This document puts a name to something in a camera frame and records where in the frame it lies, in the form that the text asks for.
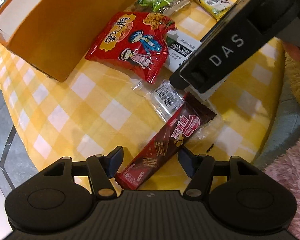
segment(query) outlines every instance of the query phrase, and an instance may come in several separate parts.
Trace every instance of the yellow plush fabric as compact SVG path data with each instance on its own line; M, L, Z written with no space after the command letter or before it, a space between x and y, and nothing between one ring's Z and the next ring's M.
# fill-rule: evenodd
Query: yellow plush fabric
M286 53L285 71L290 81L291 90L300 104L300 63Z
M216 23L194 2L174 20L181 31L198 40ZM253 160L271 128L283 66L281 43L273 39L214 93L211 102L225 123L209 154L217 160L232 155ZM0 44L0 88L39 171L63 156L82 161L94 154L108 154L117 145L124 147L124 168L163 125L146 99L131 87L130 73L85 59L64 83L58 83ZM187 146L199 154L211 144L204 139L192 140ZM87 186L84 178L77 182ZM174 156L141 189L183 191L188 182Z

